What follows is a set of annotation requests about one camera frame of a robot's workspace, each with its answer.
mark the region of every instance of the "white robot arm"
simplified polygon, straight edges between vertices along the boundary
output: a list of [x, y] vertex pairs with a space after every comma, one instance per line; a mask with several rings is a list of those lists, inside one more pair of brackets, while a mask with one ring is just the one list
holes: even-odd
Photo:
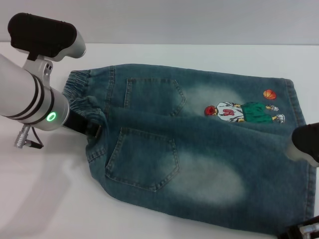
[[30, 128], [49, 131], [65, 126], [97, 137], [101, 126], [88, 124], [84, 117], [70, 110], [60, 92], [50, 87], [50, 60], [85, 54], [85, 43], [76, 28], [69, 23], [19, 13], [10, 20], [8, 30], [11, 45], [28, 53], [22, 68], [0, 54], [0, 115], [23, 123], [14, 145], [43, 147], [41, 142], [27, 140]]

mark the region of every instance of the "white surface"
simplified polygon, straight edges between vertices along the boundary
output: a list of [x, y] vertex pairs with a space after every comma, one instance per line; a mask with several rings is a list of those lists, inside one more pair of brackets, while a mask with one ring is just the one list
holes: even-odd
[[[0, 43], [0, 53], [20, 66], [26, 59], [8, 43]], [[71, 70], [124, 63], [284, 77], [294, 81], [306, 121], [314, 123], [319, 121], [318, 56], [319, 46], [87, 44], [83, 58], [54, 63], [51, 85], [62, 91]], [[18, 150], [12, 145], [21, 126], [0, 118], [0, 239], [273, 238], [119, 202], [91, 178], [84, 136], [63, 128], [38, 130], [45, 148]]]
[[0, 0], [0, 41], [28, 12], [75, 25], [86, 42], [319, 44], [318, 0]]

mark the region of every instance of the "embroidered patch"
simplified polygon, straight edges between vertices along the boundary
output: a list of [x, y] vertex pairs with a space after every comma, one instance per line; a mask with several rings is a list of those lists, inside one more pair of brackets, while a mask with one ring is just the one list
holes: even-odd
[[283, 114], [272, 116], [265, 110], [278, 111], [278, 107], [273, 105], [264, 105], [259, 102], [249, 102], [243, 105], [232, 102], [220, 102], [216, 107], [208, 106], [205, 108], [206, 116], [218, 116], [221, 120], [228, 122], [252, 122], [252, 123], [279, 123], [285, 122]]
[[264, 97], [268, 100], [274, 100], [277, 97], [277, 95], [273, 90], [265, 90]]

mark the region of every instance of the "jeans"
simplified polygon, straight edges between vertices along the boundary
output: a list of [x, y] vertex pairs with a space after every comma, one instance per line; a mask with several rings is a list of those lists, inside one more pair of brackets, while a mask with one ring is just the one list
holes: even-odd
[[63, 94], [103, 125], [86, 154], [118, 200], [266, 234], [314, 214], [316, 171], [285, 155], [305, 124], [290, 80], [129, 64], [72, 71]]

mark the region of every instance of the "embroidered cartoon character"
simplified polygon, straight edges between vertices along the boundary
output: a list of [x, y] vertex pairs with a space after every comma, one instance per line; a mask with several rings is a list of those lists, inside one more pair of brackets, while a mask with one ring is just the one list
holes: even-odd
[[271, 116], [265, 113], [265, 109], [271, 111], [278, 111], [278, 107], [273, 105], [264, 105], [259, 102], [250, 102], [243, 105], [220, 102], [216, 107], [208, 106], [205, 109], [206, 116], [215, 116], [229, 122], [253, 122], [253, 123], [272, 123], [278, 121], [279, 123], [285, 122], [285, 116], [279, 114]]

